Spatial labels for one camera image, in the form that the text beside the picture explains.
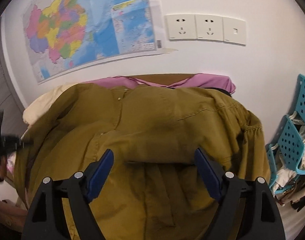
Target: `pink cloth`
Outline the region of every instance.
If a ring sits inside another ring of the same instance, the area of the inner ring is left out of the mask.
[[[85,83],[95,83],[99,86],[112,88],[117,86],[125,86],[131,89],[134,89],[136,86],[140,84],[146,84],[148,86],[153,87],[166,87],[166,88],[180,88],[180,87],[200,87],[200,88],[221,88],[228,91],[230,94],[234,93],[236,90],[236,86],[231,81],[230,77],[227,76],[219,76],[213,74],[196,74],[193,77],[187,78],[185,80],[173,83],[169,86],[160,85],[152,82],[147,82],[138,78],[131,77],[107,77],[102,79],[97,79],[93,81],[88,81]]]

